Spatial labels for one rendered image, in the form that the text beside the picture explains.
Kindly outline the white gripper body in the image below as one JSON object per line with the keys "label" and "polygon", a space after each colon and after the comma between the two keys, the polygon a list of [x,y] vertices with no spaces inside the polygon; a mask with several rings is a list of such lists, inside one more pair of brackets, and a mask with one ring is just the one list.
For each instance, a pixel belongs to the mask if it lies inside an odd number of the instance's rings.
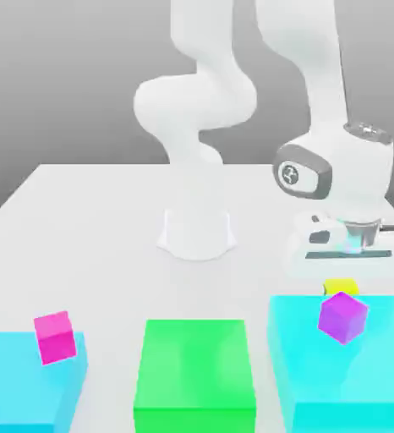
{"label": "white gripper body", "polygon": [[315,244],[286,247],[286,273],[292,277],[356,279],[394,277],[394,246],[360,253],[317,249]]}

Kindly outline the small yellow cube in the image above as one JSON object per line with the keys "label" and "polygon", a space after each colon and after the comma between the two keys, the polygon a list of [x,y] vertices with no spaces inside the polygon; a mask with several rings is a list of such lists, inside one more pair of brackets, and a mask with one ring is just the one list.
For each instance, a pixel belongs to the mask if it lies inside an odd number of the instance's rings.
{"label": "small yellow cube", "polygon": [[332,296],[337,293],[346,293],[351,296],[359,295],[358,284],[353,278],[327,278],[323,283],[325,296]]}

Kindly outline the small purple cube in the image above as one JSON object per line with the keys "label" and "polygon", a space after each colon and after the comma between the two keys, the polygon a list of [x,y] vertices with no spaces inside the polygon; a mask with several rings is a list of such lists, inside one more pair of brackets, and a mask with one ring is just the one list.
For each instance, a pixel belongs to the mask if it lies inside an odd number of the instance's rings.
{"label": "small purple cube", "polygon": [[339,292],[321,304],[318,329],[346,345],[364,331],[368,313],[368,305]]}

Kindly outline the small pink cube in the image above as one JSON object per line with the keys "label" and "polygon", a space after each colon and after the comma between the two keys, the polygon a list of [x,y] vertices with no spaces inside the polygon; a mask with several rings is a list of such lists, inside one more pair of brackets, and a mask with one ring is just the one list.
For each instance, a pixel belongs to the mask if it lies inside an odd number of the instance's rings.
{"label": "small pink cube", "polygon": [[34,326],[43,365],[76,355],[74,331],[67,311],[37,317]]}

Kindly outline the large cyan box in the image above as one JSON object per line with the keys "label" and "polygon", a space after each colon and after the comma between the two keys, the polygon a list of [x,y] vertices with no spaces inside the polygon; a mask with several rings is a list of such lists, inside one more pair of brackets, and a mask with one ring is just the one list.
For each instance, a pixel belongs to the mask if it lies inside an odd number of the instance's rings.
{"label": "large cyan box", "polygon": [[324,299],[275,295],[267,340],[285,433],[394,433],[394,296],[362,296],[364,332],[346,345],[318,328]]}
{"label": "large cyan box", "polygon": [[69,433],[88,366],[74,337],[73,358],[43,365],[34,332],[0,332],[0,433]]}

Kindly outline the large green box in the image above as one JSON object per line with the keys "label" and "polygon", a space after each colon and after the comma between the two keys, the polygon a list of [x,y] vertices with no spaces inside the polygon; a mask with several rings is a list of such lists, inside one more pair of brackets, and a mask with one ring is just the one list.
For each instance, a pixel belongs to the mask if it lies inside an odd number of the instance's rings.
{"label": "large green box", "polygon": [[148,320],[133,417],[134,433],[255,433],[244,321]]}

